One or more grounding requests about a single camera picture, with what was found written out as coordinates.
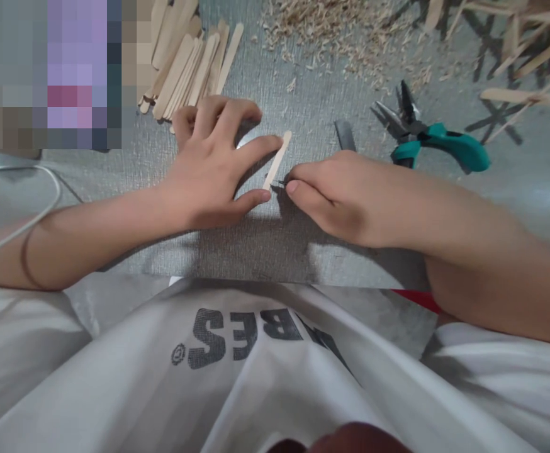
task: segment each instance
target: black lettering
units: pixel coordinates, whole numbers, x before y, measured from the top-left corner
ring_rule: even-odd
[[[258,337],[258,329],[256,327],[256,315],[254,313],[231,313],[232,322],[244,323],[243,330],[234,330],[233,339],[235,341],[245,341],[246,346],[242,348],[233,348],[233,360],[244,360],[250,355],[256,338]]]
[[[302,340],[292,315],[287,308],[278,310],[262,310],[261,318],[264,333],[276,340]]]
[[[317,343],[319,346],[323,346],[324,348],[332,351],[334,355],[338,357],[338,360],[342,363],[342,365],[344,365],[349,373],[352,374],[351,369],[342,358],[342,354],[336,346],[336,342],[334,341],[333,336],[331,336],[329,333],[325,333],[322,330],[319,330],[317,327],[309,327],[300,316],[298,316],[298,319],[300,320],[300,322],[302,322],[302,325],[305,327],[308,336],[311,337],[311,340],[313,340],[313,342]]]
[[[210,332],[206,327],[207,323],[210,323],[210,329],[223,328],[223,314],[220,311],[207,310],[206,308],[198,310],[193,324],[193,335],[208,346],[208,351],[204,351],[204,348],[189,349],[187,362],[191,369],[204,368],[225,356],[225,339]]]

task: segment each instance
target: green-handled pliers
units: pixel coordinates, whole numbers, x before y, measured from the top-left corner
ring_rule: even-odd
[[[420,111],[405,81],[401,82],[402,118],[383,103],[376,101],[376,105],[388,121],[390,133],[399,142],[399,146],[391,154],[396,165],[413,168],[422,145],[449,152],[463,167],[471,171],[485,171],[491,165],[487,151],[473,137],[450,132],[443,123],[432,126],[422,123]],[[377,114],[374,106],[371,109]]]

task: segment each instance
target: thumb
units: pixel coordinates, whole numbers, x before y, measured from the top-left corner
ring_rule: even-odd
[[[256,206],[271,199],[271,192],[264,189],[254,189],[241,195],[233,202],[233,211],[240,217],[245,216]]]
[[[335,209],[330,200],[304,181],[290,181],[286,186],[286,191],[297,207],[308,214],[323,230],[328,229],[327,219],[331,217]]]

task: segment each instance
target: wire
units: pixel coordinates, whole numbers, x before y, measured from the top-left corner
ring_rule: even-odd
[[[23,225],[21,228],[17,229],[13,233],[9,234],[6,238],[0,240],[0,248],[5,245],[6,243],[12,241],[17,236],[19,236],[22,233],[25,233],[27,230],[29,230],[32,227],[35,227],[37,224],[39,224],[42,219],[44,219],[59,203],[59,200],[61,199],[61,184],[59,183],[59,178],[57,175],[50,169],[43,167],[42,165],[25,165],[25,166],[15,166],[15,165],[4,165],[0,166],[0,171],[11,171],[11,170],[30,170],[30,169],[36,169],[36,170],[42,170],[51,177],[53,182],[55,183],[55,198],[53,201],[36,217],[34,217],[32,220],[30,220],[28,223]]]

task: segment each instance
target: white shirt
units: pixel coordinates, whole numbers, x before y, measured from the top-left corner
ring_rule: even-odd
[[[455,323],[420,363],[313,287],[187,279],[89,342],[59,294],[0,289],[0,452],[255,453],[353,421],[550,451],[550,344]]]

